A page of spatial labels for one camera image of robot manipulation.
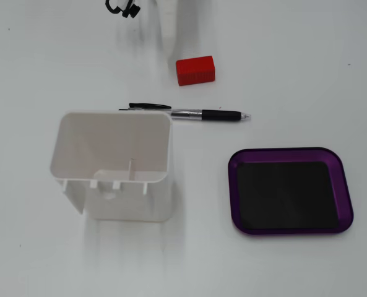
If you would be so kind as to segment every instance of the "white cylindrical object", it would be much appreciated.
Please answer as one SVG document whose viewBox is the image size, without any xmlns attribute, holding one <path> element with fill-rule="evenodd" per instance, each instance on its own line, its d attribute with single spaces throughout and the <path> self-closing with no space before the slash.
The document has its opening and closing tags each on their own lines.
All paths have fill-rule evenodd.
<svg viewBox="0 0 367 297">
<path fill-rule="evenodd" d="M 171 215 L 172 120 L 158 111 L 69 113 L 51 173 L 75 208 L 99 220 Z"/>
</svg>

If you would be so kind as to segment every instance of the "purple tray rim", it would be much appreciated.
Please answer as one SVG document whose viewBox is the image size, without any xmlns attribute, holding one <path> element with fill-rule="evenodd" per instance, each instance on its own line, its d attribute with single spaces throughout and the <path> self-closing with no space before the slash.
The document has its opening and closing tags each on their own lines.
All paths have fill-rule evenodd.
<svg viewBox="0 0 367 297">
<path fill-rule="evenodd" d="M 268 161 L 255 161 L 255 157 L 249 158 L 251 161 L 243 162 L 245 153 L 261 153 L 271 157 Z M 289 156 L 289 153 L 297 154 L 296 160 Z M 335 203 L 339 225 L 336 228 L 312 228 L 312 229 L 263 229 L 250 230 L 245 229 L 241 224 L 240 205 L 238 196 L 238 183 L 236 169 L 240 163 L 264 163 L 264 162 L 298 162 L 298 161 L 322 161 L 324 162 L 330 174 L 330 181 L 334 191 Z M 345 178 L 343 163 L 340 157 L 333 151 L 324 147 L 297 147 L 297 148 L 247 148 L 239 150 L 231 156 L 228 162 L 228 180 L 230 190 L 230 208 L 231 218 L 234 225 L 241 232 L 249 235 L 292 235 L 292 234 L 333 234 L 341 233 L 347 230 L 353 223 L 353 209 L 348 191 L 347 180 Z"/>
</svg>

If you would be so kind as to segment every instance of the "pen tip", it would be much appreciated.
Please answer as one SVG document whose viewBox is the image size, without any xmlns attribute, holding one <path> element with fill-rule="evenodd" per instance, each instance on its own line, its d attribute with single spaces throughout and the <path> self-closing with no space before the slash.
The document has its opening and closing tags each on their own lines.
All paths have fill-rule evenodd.
<svg viewBox="0 0 367 297">
<path fill-rule="evenodd" d="M 251 115 L 247 113 L 241 113 L 241 120 L 243 119 L 251 119 Z"/>
</svg>

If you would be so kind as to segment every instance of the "ballpoint pen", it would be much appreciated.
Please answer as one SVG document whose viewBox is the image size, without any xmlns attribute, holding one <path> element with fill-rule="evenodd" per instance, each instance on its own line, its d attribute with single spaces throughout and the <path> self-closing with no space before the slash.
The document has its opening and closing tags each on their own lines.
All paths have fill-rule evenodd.
<svg viewBox="0 0 367 297">
<path fill-rule="evenodd" d="M 130 103 L 125 110 L 159 110 L 173 119 L 197 119 L 201 121 L 240 121 L 251 119 L 250 114 L 227 110 L 173 110 L 172 107 L 151 103 Z"/>
</svg>

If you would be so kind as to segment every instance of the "silver pen barrel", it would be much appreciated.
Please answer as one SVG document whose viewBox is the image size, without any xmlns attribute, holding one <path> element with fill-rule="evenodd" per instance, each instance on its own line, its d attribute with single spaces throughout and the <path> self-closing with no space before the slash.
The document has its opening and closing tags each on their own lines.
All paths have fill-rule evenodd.
<svg viewBox="0 0 367 297">
<path fill-rule="evenodd" d="M 144 110 L 143 108 L 128 108 L 128 110 Z M 173 119 L 202 119 L 202 110 L 156 110 L 168 113 Z"/>
<path fill-rule="evenodd" d="M 201 110 L 171 110 L 170 112 L 173 119 L 202 119 Z"/>
</svg>

